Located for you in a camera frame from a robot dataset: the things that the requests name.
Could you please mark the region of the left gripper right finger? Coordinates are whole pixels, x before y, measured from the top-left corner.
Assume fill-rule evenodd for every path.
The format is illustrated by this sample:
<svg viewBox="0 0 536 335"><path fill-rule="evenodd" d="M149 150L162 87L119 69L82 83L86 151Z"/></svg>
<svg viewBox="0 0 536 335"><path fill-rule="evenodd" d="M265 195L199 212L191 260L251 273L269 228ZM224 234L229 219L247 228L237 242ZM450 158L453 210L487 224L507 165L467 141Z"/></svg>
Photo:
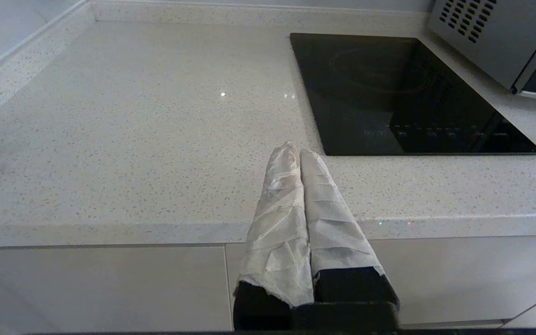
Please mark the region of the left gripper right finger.
<svg viewBox="0 0 536 335"><path fill-rule="evenodd" d="M323 159L302 150L315 298L323 303L400 301Z"/></svg>

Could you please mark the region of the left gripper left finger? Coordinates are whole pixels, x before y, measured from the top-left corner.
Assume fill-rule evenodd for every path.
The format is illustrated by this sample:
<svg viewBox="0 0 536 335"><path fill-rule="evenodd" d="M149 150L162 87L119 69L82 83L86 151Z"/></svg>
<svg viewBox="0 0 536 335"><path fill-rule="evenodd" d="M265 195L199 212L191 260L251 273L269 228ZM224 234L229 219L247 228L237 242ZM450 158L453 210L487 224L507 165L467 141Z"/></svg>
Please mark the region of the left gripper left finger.
<svg viewBox="0 0 536 335"><path fill-rule="evenodd" d="M295 308L315 301L299 152L292 142L268 160L234 292L234 329L291 328Z"/></svg>

